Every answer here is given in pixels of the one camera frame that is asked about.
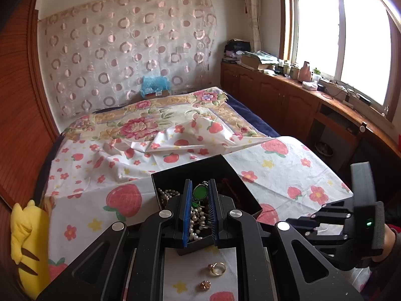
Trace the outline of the person's right hand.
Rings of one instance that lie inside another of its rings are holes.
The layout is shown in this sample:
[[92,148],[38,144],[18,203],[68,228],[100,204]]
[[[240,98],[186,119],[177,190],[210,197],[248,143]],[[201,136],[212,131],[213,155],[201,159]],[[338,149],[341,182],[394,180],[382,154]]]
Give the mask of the person's right hand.
[[384,225],[385,228],[385,238],[383,244],[383,252],[380,256],[374,256],[372,258],[373,262],[382,262],[389,254],[391,253],[395,241],[396,241],[396,234],[395,232],[386,224]]

